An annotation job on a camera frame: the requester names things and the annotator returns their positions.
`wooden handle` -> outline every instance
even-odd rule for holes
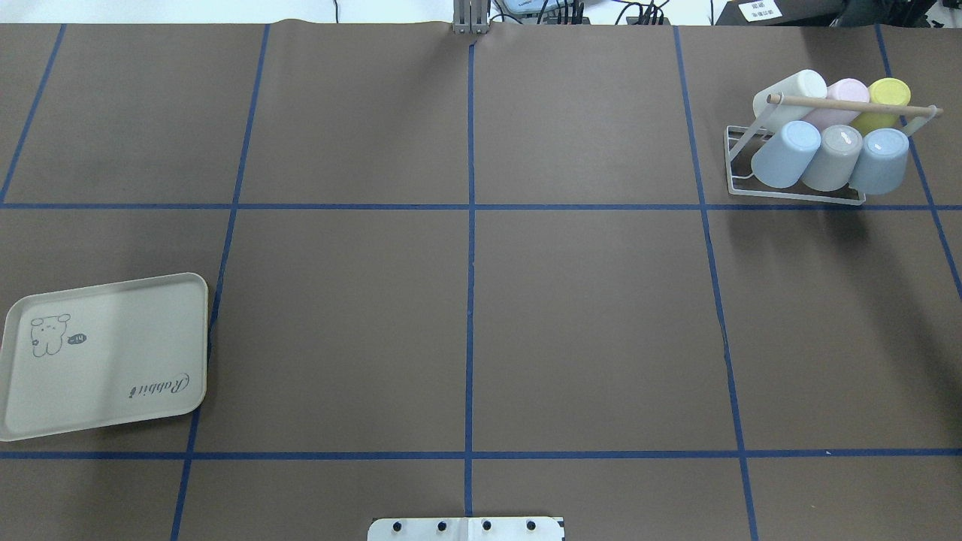
[[[928,107],[913,107],[910,105],[882,105],[880,103],[865,103],[862,101],[845,101],[841,99],[820,99],[817,97],[802,96],[779,96],[769,94],[766,98],[769,103],[779,103],[784,105],[799,105],[801,107],[816,107],[819,109],[841,109],[843,111],[858,111],[859,113],[884,113],[887,115],[902,116],[931,116],[932,110]],[[943,110],[935,108],[935,116],[941,116]]]

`cable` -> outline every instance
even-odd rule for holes
[[[645,6],[642,6],[638,2],[628,2],[627,5],[625,5],[624,8],[621,10],[621,13],[618,13],[618,18],[615,19],[616,25],[618,25],[618,23],[621,22],[621,17],[624,16],[624,12],[627,12],[628,8],[632,6],[638,6],[638,18],[639,19],[642,18],[642,14],[645,12]]]
[[[493,17],[491,17],[491,22],[494,22],[494,20],[497,19],[498,17],[506,18],[506,19],[511,19],[511,20],[517,22],[517,24],[524,24],[523,22],[521,22],[521,19],[515,17],[514,15],[509,15],[509,14],[507,14],[507,13],[497,13],[496,15],[494,15]]]
[[[542,4],[542,10],[538,12],[538,22],[536,22],[535,24],[541,24],[541,18],[542,16],[544,16],[544,9],[547,8],[548,1],[549,0],[544,0],[544,3]]]

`white label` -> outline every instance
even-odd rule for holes
[[[775,5],[775,0],[758,0],[757,2],[739,4],[738,9],[742,10],[742,14],[748,22],[774,19],[781,16],[781,11]]]

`gray metal bracket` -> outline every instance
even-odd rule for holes
[[[455,34],[488,34],[490,0],[454,0]]]

